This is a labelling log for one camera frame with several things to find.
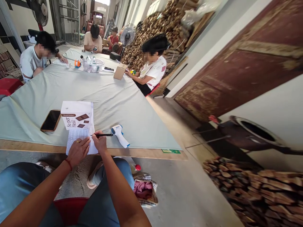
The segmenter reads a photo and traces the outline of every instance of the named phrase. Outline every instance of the red stool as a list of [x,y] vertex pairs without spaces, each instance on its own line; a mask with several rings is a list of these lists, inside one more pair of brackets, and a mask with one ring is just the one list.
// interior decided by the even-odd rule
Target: red stool
[[151,91],[148,95],[146,95],[145,97],[151,95],[155,90],[157,90],[158,87],[160,87],[160,83],[157,84],[157,85],[152,89],[152,91]]
[[18,79],[13,78],[3,78],[0,79],[0,95],[6,95],[10,96],[19,88],[19,86],[22,86],[23,83]]
[[75,225],[89,198],[67,198],[54,201],[64,226]]

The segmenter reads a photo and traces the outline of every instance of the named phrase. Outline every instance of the pink cloth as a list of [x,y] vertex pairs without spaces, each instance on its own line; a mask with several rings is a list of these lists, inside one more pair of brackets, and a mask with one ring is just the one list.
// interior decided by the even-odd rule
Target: pink cloth
[[137,198],[149,199],[152,197],[152,183],[135,181],[134,193]]

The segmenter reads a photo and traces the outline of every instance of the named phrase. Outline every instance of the hand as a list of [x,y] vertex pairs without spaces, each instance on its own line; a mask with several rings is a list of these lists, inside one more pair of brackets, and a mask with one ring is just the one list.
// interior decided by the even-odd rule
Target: hand
[[63,56],[60,57],[60,61],[63,63],[68,63],[68,60],[66,58],[64,58]]
[[86,137],[83,140],[78,138],[73,142],[67,156],[67,160],[70,162],[72,167],[78,165],[86,157],[90,142],[89,137]]
[[99,138],[96,137],[95,134],[103,134],[102,131],[97,131],[92,135],[92,140],[95,143],[95,147],[97,148],[99,154],[104,153],[107,151],[107,146],[106,146],[106,137],[101,136]]
[[132,74],[130,73],[130,71],[125,71],[125,74],[128,75],[129,77],[132,76]]

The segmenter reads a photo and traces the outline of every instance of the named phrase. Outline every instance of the wooden door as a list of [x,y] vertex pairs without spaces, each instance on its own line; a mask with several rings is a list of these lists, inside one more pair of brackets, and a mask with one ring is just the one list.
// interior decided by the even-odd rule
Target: wooden door
[[303,74],[302,22],[302,0],[273,0],[175,100],[208,121]]

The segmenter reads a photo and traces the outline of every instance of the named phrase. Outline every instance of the person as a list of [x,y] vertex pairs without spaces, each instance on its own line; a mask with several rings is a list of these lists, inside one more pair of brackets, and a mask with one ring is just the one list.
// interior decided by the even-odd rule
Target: person
[[[87,185],[97,188],[84,206],[77,226],[151,227],[133,192],[129,164],[112,158],[106,137],[97,138],[95,134],[92,139],[103,161],[88,178]],[[4,169],[0,173],[0,227],[63,226],[53,200],[72,168],[86,157],[89,143],[89,137],[74,141],[66,160],[55,170],[45,162],[21,162]]]
[[147,40],[142,45],[144,66],[135,75],[127,69],[125,72],[132,78],[144,96],[151,93],[152,89],[160,82],[166,70],[166,60],[162,56],[168,49],[169,42],[165,34],[160,34]]
[[102,38],[99,36],[100,28],[98,25],[93,24],[91,31],[86,32],[84,35],[84,49],[87,51],[93,51],[94,53],[102,53]]
[[112,52],[113,45],[115,43],[119,42],[119,37],[117,36],[117,33],[118,33],[118,27],[114,27],[112,32],[111,32],[111,36],[108,38],[109,48],[108,49],[103,49],[102,54],[109,55]]
[[68,63],[60,53],[56,54],[56,42],[49,33],[39,32],[35,40],[36,45],[27,48],[20,56],[20,69],[25,83],[45,69],[47,59],[51,59],[53,55]]

